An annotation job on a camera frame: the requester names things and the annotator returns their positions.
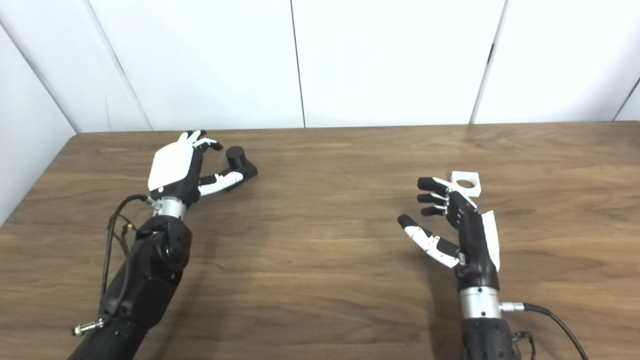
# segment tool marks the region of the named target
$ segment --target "black cylindrical object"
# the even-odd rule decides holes
[[[509,324],[503,319],[469,318],[462,320],[465,360],[519,360]]]

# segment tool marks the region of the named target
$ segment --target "black forearm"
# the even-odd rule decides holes
[[[90,331],[68,360],[131,360],[147,331],[128,320],[113,319]]]
[[[100,324],[86,332],[70,360],[131,360],[166,312],[188,263],[191,231],[157,215],[136,241],[100,300]]]
[[[517,360],[511,329],[503,319],[469,318],[462,320],[462,343],[466,360]]]

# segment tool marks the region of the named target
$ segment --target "cable connector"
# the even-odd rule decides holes
[[[152,197],[147,197],[147,199],[145,200],[145,204],[151,206],[156,213],[160,211],[160,209],[162,209],[162,204],[160,204],[158,201],[155,201]]]
[[[82,323],[71,330],[71,335],[73,336],[82,336],[86,334],[87,331],[93,329],[101,329],[104,327],[105,321],[103,318],[99,318],[96,321]]]
[[[500,310],[505,312],[524,311],[524,304],[521,302],[501,302]]]

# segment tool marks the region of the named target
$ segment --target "metal plug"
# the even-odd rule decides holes
[[[88,323],[82,323],[82,324],[74,327],[71,330],[71,335],[73,335],[73,336],[82,336],[82,335],[86,334],[86,332],[89,331],[89,330],[103,328],[104,324],[105,324],[105,322],[104,322],[103,318],[99,318],[96,321],[92,321],[92,322],[88,322]]]

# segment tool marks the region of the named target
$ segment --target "white robotic finger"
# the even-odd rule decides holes
[[[216,174],[216,182],[213,184],[198,186],[200,195],[209,195],[220,190],[224,190],[229,186],[235,185],[244,179],[244,176],[239,172],[232,171],[227,175]]]

